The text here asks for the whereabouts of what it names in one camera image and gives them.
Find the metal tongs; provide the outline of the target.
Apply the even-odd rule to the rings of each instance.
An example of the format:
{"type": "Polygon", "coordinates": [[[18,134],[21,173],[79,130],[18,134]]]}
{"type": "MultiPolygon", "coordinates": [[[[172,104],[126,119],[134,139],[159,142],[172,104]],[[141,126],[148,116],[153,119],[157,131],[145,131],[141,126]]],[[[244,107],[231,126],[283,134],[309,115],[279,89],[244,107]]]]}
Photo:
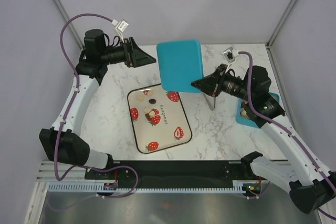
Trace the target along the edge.
{"type": "Polygon", "coordinates": [[[211,111],[214,111],[216,108],[216,97],[208,96],[207,94],[203,93],[203,97],[211,111]]]}

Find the teal box lid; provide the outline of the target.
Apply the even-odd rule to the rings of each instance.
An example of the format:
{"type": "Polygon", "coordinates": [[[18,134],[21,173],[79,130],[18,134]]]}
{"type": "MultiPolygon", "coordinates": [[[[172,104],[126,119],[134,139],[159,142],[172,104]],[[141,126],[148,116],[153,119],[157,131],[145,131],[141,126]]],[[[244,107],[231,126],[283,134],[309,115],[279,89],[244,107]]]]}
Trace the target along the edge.
{"type": "Polygon", "coordinates": [[[200,93],[191,85],[203,78],[201,44],[198,40],[166,41],[157,44],[161,86],[166,91],[200,93]]]}

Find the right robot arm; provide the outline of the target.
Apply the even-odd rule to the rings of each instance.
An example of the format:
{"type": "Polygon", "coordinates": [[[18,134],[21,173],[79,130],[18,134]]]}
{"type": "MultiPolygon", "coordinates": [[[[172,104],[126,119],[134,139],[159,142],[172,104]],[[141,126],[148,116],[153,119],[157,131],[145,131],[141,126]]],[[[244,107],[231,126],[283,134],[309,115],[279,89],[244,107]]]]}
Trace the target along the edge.
{"type": "Polygon", "coordinates": [[[214,98],[225,92],[246,101],[249,119],[276,143],[290,164],[282,167],[254,151],[241,158],[241,175],[246,179],[258,176],[275,184],[305,214],[333,200],[335,172],[314,155],[293,129],[284,109],[269,93],[271,79],[267,70],[252,66],[241,79],[231,75],[227,67],[221,64],[191,85],[214,98]]]}

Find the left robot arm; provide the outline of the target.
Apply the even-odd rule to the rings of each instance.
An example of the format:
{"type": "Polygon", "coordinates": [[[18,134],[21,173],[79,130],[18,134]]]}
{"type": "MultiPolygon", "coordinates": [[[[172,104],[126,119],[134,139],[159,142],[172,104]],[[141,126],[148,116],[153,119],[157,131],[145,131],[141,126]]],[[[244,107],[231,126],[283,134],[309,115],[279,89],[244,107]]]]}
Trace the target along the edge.
{"type": "Polygon", "coordinates": [[[156,59],[143,51],[132,37],[117,46],[108,46],[101,29],[87,31],[83,41],[85,48],[75,67],[67,101],[52,126],[40,131],[39,139],[50,161],[94,167],[99,176],[109,179],[115,172],[114,165],[109,163],[111,155],[93,150],[80,137],[88,106],[101,86],[108,65],[124,63],[136,68],[156,63],[156,59]]]}

